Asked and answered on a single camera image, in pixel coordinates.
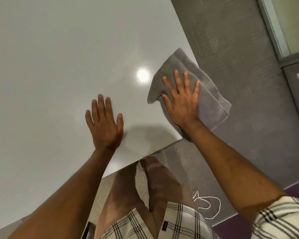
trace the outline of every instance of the person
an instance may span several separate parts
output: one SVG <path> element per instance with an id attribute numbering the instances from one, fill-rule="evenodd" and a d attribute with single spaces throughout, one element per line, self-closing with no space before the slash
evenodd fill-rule
<path id="1" fill-rule="evenodd" d="M 252 238 L 299 238 L 299 200 L 215 136 L 198 118 L 199 81 L 191 91 L 175 71 L 177 90 L 166 77 L 173 101 L 163 100 L 171 119 L 199 149 L 233 207 L 252 227 Z M 90 159 L 34 211 L 10 239 L 78 239 L 85 228 L 103 173 L 123 136 L 123 116 L 114 120 L 110 98 L 98 96 L 86 111 L 95 151 Z M 136 163 L 118 171 L 94 238 L 217 238 L 197 211 L 187 188 L 153 156 L 140 160 L 149 208 L 135 188 Z"/>

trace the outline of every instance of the gray towel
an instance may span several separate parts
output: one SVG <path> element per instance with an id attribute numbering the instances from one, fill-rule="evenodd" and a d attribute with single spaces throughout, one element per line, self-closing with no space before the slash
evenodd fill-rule
<path id="1" fill-rule="evenodd" d="M 224 120 L 226 120 L 227 116 L 229 115 L 231 104 L 219 93 L 216 85 L 208 77 L 208 75 L 196 64 L 194 64 L 181 48 L 177 49 L 175 53 L 172 54 L 156 72 L 149 89 L 147 102 L 152 104 L 158 100 L 161 103 L 167 120 L 173 125 L 173 127 L 182 137 L 189 140 L 180 127 L 178 127 L 171 120 L 162 98 L 162 94 L 166 94 L 170 100 L 173 101 L 172 96 L 164 85 L 162 78 L 163 76 L 166 76 L 174 89 L 176 89 L 176 83 L 174 79 L 174 71 L 176 69 L 179 71 L 179 76 L 182 81 L 184 79 L 183 73 L 185 71 L 189 72 L 189 81 L 192 92 L 194 91 L 196 81 L 198 79 L 201 81 L 199 91 L 199 118 L 209 129 L 213 130 Z"/>

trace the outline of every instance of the leg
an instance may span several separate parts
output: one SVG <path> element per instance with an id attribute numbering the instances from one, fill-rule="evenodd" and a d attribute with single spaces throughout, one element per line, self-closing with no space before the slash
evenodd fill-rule
<path id="1" fill-rule="evenodd" d="M 100 238 L 114 223 L 134 208 L 148 227 L 154 227 L 153 216 L 140 199 L 135 187 L 137 163 L 135 162 L 115 175 L 112 188 L 100 214 L 94 238 Z"/>
<path id="2" fill-rule="evenodd" d="M 159 233 L 164 219 L 167 202 L 175 202 L 196 208 L 190 191 L 184 187 L 173 174 L 163 166 L 156 157 L 147 156 L 140 160 L 147 177 L 149 191 L 149 210 Z"/>

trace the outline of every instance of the hand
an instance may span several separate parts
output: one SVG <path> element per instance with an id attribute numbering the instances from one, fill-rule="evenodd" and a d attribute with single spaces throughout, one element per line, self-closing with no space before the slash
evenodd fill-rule
<path id="1" fill-rule="evenodd" d="M 163 82 L 173 97 L 173 103 L 167 95 L 163 94 L 162 97 L 173 122 L 184 129 L 188 124 L 199 120 L 199 80 L 195 84 L 194 93 L 192 93 L 188 72 L 184 72 L 184 86 L 177 70 L 174 72 L 174 76 L 178 92 L 174 90 L 169 80 L 165 76 L 163 77 Z"/>
<path id="2" fill-rule="evenodd" d="M 91 131 L 93 143 L 97 150 L 110 149 L 115 151 L 121 144 L 123 137 L 123 116 L 120 113 L 114 121 L 111 99 L 98 95 L 99 104 L 92 100 L 92 117 L 89 110 L 85 113 L 85 120 Z"/>

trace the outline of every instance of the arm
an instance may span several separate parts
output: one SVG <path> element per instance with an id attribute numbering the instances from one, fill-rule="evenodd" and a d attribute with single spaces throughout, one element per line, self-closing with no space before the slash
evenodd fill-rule
<path id="1" fill-rule="evenodd" d="M 184 73 L 184 85 L 178 72 L 175 72 L 175 81 L 178 92 L 165 77 L 163 78 L 173 97 L 172 103 L 168 96 L 163 95 L 172 120 L 191 138 L 231 204 L 247 223 L 252 225 L 261 209 L 268 207 L 286 193 L 199 120 L 199 81 L 193 93 L 188 73 Z"/>
<path id="2" fill-rule="evenodd" d="M 115 123 L 111 100 L 99 95 L 92 101 L 92 118 L 86 111 L 95 151 L 90 159 L 29 218 L 9 239 L 80 239 L 103 173 L 123 136 L 123 117 Z"/>

